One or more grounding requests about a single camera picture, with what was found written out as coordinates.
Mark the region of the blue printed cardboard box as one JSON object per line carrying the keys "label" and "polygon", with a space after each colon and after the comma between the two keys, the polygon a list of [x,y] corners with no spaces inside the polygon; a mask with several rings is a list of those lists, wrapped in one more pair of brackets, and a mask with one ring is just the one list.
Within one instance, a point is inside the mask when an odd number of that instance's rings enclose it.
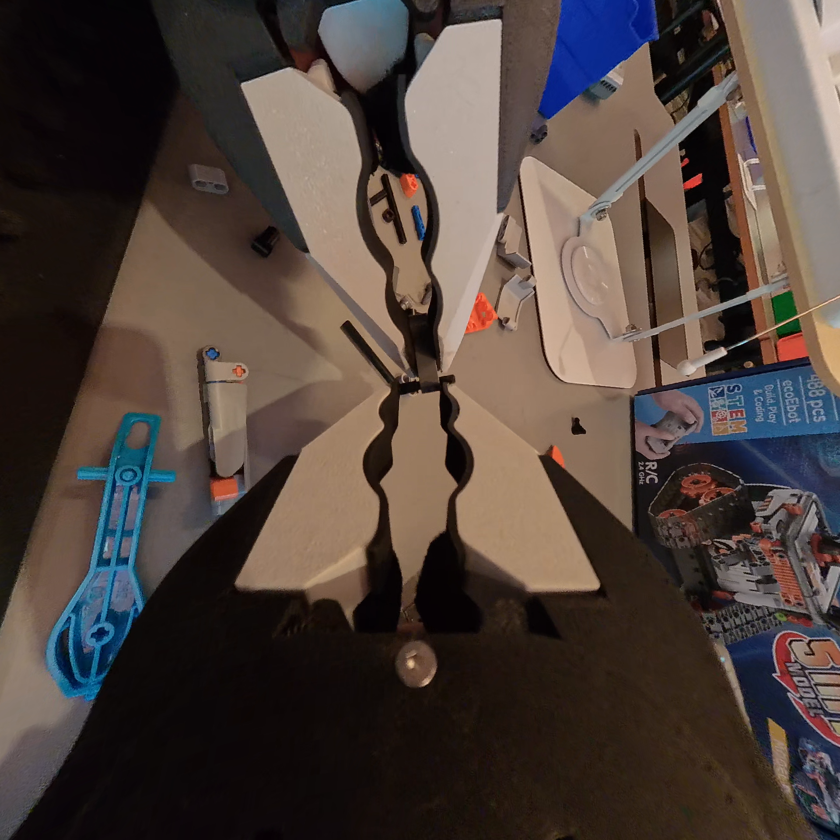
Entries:
{"label": "blue printed cardboard box", "polygon": [[838,395],[799,359],[632,410],[636,533],[723,649],[783,792],[838,838]]}

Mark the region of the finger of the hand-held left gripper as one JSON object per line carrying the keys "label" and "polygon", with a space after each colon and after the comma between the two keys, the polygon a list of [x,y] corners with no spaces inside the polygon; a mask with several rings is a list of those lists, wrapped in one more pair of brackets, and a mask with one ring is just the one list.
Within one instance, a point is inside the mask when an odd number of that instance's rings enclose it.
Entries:
{"label": "finger of the hand-held left gripper", "polygon": [[405,97],[409,147],[434,197],[429,266],[440,292],[444,372],[466,335],[501,223],[501,34],[499,18],[447,26]]}
{"label": "finger of the hand-held left gripper", "polygon": [[386,302],[392,281],[363,235],[369,172],[351,110],[297,69],[240,87],[310,261],[383,354],[408,372],[406,341]]}

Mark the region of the black long axle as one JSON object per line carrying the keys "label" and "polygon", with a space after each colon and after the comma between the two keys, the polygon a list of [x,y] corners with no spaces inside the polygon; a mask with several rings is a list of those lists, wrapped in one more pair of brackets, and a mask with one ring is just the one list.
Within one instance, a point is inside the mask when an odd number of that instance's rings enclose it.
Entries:
{"label": "black long axle", "polygon": [[351,342],[365,362],[378,374],[388,386],[397,382],[394,374],[388,369],[379,355],[372,349],[366,339],[350,320],[345,320],[340,325],[342,334]]}
{"label": "black long axle", "polygon": [[398,244],[406,245],[407,237],[405,228],[388,174],[384,173],[381,175],[381,185],[382,193],[387,205],[387,210],[383,211],[383,220],[387,224],[393,225]]}

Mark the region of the blue bin with white label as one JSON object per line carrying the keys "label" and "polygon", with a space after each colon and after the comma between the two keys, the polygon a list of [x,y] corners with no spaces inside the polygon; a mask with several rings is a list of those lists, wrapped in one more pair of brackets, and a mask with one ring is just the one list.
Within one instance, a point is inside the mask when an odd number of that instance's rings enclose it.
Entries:
{"label": "blue bin with white label", "polygon": [[556,37],[539,105],[546,119],[657,39],[655,1],[562,1]]}

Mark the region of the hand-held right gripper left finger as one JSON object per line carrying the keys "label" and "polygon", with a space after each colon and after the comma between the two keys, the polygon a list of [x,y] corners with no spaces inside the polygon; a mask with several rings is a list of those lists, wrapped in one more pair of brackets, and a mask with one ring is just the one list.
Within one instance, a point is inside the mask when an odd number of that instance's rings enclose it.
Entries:
{"label": "hand-held right gripper left finger", "polygon": [[303,448],[238,573],[238,590],[342,606],[376,594],[400,604],[403,574],[382,488],[399,402],[397,385],[382,387]]}

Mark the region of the white stand with wooden tray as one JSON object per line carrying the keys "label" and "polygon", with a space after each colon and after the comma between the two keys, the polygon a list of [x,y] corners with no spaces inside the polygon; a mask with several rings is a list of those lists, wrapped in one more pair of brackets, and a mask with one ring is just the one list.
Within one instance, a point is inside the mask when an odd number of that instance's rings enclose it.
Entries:
{"label": "white stand with wooden tray", "polygon": [[600,196],[534,157],[519,184],[544,355],[562,382],[630,389],[637,378],[609,208],[740,88],[786,278],[817,372],[838,393],[838,2],[723,2],[736,70]]}

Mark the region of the light blue separator tool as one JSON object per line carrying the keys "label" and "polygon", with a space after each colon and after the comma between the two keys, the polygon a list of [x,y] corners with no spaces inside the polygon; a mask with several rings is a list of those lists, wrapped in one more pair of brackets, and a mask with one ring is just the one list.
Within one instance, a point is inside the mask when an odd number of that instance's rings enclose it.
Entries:
{"label": "light blue separator tool", "polygon": [[136,560],[149,485],[175,481],[153,467],[161,418],[126,413],[106,466],[77,470],[100,481],[102,495],[88,571],[53,626],[45,665],[66,698],[94,700],[144,608]]}

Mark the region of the black studded foam mat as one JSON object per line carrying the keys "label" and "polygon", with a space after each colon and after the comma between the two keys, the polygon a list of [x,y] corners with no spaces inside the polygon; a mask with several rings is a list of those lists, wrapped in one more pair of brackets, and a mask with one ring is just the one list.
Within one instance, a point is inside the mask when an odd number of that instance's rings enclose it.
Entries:
{"label": "black studded foam mat", "polygon": [[2,2],[3,615],[174,88],[151,2]]}

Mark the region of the grey toy actuator assembly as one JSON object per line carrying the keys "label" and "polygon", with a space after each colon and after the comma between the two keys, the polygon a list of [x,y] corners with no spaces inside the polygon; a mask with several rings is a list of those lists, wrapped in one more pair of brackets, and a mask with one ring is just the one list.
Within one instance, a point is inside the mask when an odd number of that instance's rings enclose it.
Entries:
{"label": "grey toy actuator assembly", "polygon": [[200,358],[209,482],[213,477],[239,476],[239,501],[251,485],[247,433],[249,368],[243,362],[226,359],[214,345],[204,347]]}

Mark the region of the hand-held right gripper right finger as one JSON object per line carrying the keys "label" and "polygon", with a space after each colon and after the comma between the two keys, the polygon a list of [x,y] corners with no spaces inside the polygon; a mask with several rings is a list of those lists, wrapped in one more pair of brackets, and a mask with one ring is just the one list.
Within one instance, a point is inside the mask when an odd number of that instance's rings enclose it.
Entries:
{"label": "hand-held right gripper right finger", "polygon": [[441,535],[447,595],[588,595],[601,583],[537,450],[443,382],[445,467],[455,483]]}

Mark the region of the light grey curved panel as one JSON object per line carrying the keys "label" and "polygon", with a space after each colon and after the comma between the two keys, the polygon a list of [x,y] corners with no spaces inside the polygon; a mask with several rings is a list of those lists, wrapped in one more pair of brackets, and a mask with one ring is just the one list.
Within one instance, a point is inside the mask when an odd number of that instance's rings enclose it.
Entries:
{"label": "light grey curved panel", "polygon": [[518,329],[522,305],[535,294],[536,283],[531,275],[515,273],[500,289],[495,311],[501,327],[508,332]]}
{"label": "light grey curved panel", "polygon": [[514,217],[506,214],[501,220],[497,234],[497,257],[507,266],[530,274],[532,263],[520,252],[522,237],[522,227]]}

